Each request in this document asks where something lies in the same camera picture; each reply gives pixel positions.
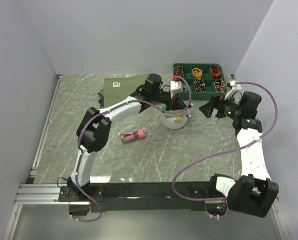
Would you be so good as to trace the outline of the white round pen holder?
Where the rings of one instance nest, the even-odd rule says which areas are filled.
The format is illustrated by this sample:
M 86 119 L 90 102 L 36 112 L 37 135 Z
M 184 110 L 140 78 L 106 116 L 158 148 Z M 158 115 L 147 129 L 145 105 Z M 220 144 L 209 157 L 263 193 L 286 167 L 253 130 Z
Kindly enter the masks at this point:
M 160 118 L 163 125 L 169 129 L 172 130 L 178 130 L 182 127 L 184 127 L 188 121 L 189 118 L 186 117 L 186 115 L 190 115 L 190 109 L 186 109 L 185 111 L 182 111 L 180 113 L 167 113 L 167 112 L 160 112 Z M 176 119 L 176 117 L 182 117 L 182 122 L 174 122 L 173 120 Z

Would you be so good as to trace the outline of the pink pencil case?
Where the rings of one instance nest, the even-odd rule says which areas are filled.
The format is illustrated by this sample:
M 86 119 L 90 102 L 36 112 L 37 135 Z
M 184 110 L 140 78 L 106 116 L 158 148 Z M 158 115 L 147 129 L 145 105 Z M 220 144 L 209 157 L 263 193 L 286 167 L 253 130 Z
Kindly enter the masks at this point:
M 142 139 L 146 137 L 146 131 L 144 129 L 139 129 L 137 131 L 123 133 L 121 134 L 121 141 L 127 143 L 133 140 Z

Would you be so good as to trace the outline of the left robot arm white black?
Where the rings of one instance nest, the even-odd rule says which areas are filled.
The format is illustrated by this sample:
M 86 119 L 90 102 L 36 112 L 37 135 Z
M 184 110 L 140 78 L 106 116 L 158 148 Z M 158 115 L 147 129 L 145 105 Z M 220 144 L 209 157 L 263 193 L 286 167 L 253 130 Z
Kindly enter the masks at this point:
M 188 82 L 175 75 L 169 84 L 169 91 L 162 88 L 162 77 L 151 73 L 144 84 L 136 88 L 125 100 L 107 108 L 91 107 L 85 113 L 78 129 L 78 158 L 74 171 L 67 180 L 71 195 L 77 201 L 83 201 L 89 194 L 91 168 L 97 152 L 107 144 L 111 125 L 127 117 L 139 114 L 149 107 L 154 107 L 168 114 L 179 114 L 191 107 L 178 96 Z

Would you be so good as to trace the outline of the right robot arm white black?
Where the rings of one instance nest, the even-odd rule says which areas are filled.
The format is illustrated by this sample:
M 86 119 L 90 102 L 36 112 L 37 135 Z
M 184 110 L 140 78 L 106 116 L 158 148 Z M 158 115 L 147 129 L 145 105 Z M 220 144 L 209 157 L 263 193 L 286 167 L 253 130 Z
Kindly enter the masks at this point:
M 256 119 L 260 102 L 260 95 L 246 91 L 239 103 L 222 95 L 213 96 L 199 110 L 207 118 L 211 117 L 213 110 L 217 110 L 218 119 L 232 119 L 235 136 L 241 147 L 241 177 L 234 180 L 215 174 L 212 179 L 214 183 L 208 187 L 209 196 L 213 199 L 225 196 L 229 210 L 264 218 L 277 197 L 279 186 L 271 181 L 265 165 L 260 138 L 262 124 Z

